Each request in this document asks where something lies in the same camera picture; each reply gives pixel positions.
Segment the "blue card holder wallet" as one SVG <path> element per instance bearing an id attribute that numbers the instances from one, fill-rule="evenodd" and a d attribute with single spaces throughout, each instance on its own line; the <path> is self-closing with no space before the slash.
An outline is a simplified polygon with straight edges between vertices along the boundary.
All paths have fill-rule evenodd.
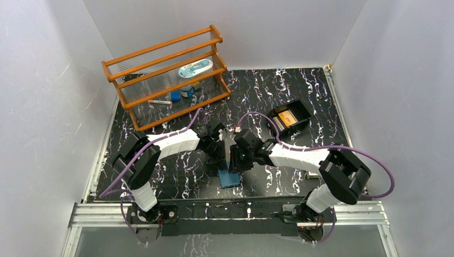
<path id="1" fill-rule="evenodd" d="M 218 170 L 221 188 L 237 187 L 240 185 L 240 173 L 230 173 L 227 170 Z"/>

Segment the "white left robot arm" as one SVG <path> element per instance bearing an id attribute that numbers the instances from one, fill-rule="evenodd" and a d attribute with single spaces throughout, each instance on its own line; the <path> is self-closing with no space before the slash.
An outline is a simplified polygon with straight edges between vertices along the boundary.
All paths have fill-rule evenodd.
<path id="1" fill-rule="evenodd" d="M 109 164 L 131 192 L 139 216 L 147 223 L 155 223 L 161 215 L 160 203 L 150 179 L 157 162 L 180 152 L 200 150 L 208 156 L 210 168 L 224 169 L 227 167 L 224 138 L 225 126 L 218 121 L 158 135 L 135 132 Z"/>

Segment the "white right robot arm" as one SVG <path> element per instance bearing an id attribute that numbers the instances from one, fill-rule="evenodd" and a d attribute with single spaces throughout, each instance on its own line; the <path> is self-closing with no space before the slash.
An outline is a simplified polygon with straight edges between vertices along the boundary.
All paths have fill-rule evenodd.
<path id="1" fill-rule="evenodd" d="M 343 146 L 295 150 L 275 139 L 262 141 L 250 130 L 242 130 L 230 146 L 231 170 L 247 171 L 254 164 L 295 168 L 322 177 L 324 184 L 311 190 L 302 203 L 283 205 L 279 212 L 271 215 L 285 223 L 315 222 L 334 205 L 357 204 L 372 174 L 353 151 Z"/>

